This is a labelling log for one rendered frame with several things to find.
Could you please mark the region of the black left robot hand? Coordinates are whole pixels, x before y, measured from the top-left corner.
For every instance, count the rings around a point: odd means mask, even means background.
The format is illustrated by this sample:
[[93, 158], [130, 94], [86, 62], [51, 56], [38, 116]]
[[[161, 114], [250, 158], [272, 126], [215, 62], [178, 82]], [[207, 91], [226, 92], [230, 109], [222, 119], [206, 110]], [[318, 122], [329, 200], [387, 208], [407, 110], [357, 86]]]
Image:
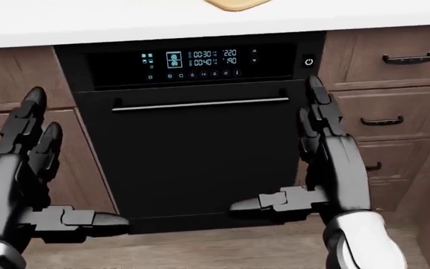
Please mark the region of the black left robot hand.
[[117, 214], [52, 205], [48, 183], [56, 177], [63, 130], [43, 128], [47, 98], [34, 87], [7, 117], [0, 135], [0, 239], [13, 246], [33, 238], [47, 244], [80, 244], [88, 237], [129, 232]]

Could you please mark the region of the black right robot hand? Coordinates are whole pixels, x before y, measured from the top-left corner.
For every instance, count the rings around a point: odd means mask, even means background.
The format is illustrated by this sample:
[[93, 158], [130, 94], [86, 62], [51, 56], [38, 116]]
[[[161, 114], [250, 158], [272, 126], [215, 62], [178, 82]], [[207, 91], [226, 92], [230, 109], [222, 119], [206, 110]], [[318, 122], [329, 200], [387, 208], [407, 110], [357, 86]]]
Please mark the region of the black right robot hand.
[[329, 223], [371, 209], [367, 170], [354, 137], [343, 130], [337, 101], [315, 75], [305, 81], [305, 93], [308, 105], [298, 113], [299, 156], [308, 166], [304, 185], [233, 203], [232, 217], [286, 223], [317, 213]]

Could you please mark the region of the brown wooden drawer cabinet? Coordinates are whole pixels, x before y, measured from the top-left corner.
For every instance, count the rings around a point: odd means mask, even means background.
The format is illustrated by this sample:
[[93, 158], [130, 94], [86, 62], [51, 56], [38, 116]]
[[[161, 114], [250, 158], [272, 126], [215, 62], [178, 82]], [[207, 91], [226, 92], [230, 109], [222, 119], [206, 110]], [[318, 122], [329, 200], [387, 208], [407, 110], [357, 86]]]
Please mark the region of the brown wooden drawer cabinet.
[[[368, 172], [372, 206], [395, 210], [430, 153], [430, 62], [392, 65], [381, 59], [426, 55], [430, 25], [329, 31], [319, 76], [356, 138]], [[365, 126], [360, 118], [402, 115], [399, 125]]]

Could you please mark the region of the black built-in oven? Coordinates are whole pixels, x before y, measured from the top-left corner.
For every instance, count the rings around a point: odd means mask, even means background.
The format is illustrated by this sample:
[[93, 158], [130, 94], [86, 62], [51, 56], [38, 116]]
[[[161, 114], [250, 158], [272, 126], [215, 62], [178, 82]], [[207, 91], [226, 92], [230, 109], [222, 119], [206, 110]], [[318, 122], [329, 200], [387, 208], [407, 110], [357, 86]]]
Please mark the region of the black built-in oven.
[[[233, 203], [294, 185], [298, 111], [325, 32], [58, 45], [54, 50], [131, 232], [269, 226]], [[114, 113], [115, 105], [277, 97]]]

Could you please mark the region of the wooden cutting board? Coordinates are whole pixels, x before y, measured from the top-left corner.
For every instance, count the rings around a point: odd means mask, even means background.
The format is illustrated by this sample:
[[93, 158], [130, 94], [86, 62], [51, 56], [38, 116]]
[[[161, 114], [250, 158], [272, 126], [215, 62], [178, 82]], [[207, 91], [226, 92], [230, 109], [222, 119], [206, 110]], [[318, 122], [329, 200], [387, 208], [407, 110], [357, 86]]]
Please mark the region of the wooden cutting board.
[[213, 6], [229, 11], [238, 12], [242, 10], [248, 10], [249, 8], [254, 8], [260, 6], [261, 4], [266, 4], [272, 0], [205, 0], [207, 3]]

